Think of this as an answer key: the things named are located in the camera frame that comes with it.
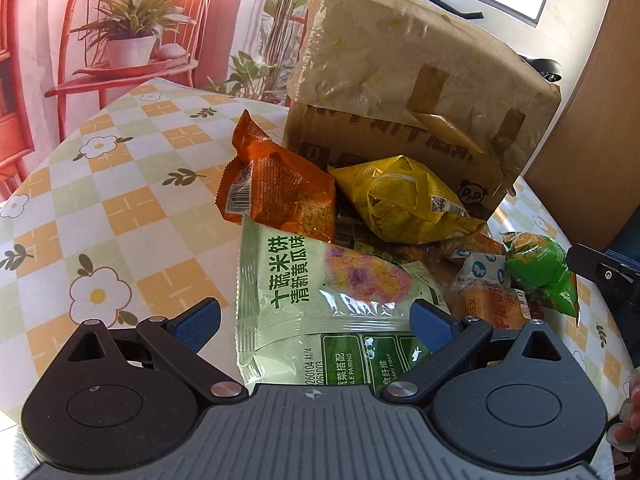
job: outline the green wrapper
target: green wrapper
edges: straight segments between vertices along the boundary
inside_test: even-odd
[[[255,365],[254,351],[284,338],[408,332],[411,304],[434,297],[420,279],[380,258],[246,216],[242,220],[236,323],[240,367]]]
[[[378,394],[429,355],[410,333],[311,334],[264,346],[240,372],[247,386],[365,383]]]
[[[532,233],[504,233],[507,270],[527,300],[578,317],[575,274],[566,266],[564,249],[551,238]]]

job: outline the finger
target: finger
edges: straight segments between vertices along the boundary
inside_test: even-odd
[[[607,442],[625,453],[636,450],[637,437],[638,432],[633,431],[625,424],[613,424],[607,431]]]
[[[625,399],[625,402],[620,406],[620,420],[628,424],[631,421],[631,415],[634,414],[635,409],[636,407],[631,399]]]
[[[640,384],[640,372],[633,370],[629,376],[629,394],[638,384]]]
[[[632,430],[640,430],[640,412],[635,411],[629,417],[629,426]]]
[[[640,384],[636,384],[636,386],[633,387],[629,397],[636,406],[640,406]]]

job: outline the cardboard box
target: cardboard box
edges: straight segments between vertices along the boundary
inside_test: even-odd
[[[308,0],[284,146],[323,169],[395,155],[488,218],[560,104],[513,50],[418,0]]]

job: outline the table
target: table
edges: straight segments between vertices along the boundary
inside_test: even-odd
[[[234,341],[240,229],[214,203],[243,110],[276,142],[287,109],[155,78],[83,124],[0,210],[0,410],[22,404],[84,319],[113,328],[218,298],[222,326],[200,355],[240,379]],[[569,242],[527,184],[489,222]],[[578,282],[582,323],[549,313],[612,415],[632,368],[597,288]]]

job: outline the potted plant painting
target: potted plant painting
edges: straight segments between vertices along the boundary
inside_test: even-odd
[[[105,42],[112,68],[148,64],[164,31],[195,24],[176,0],[99,0],[97,10],[97,20],[71,32],[85,32],[79,40],[89,41],[87,50]]]

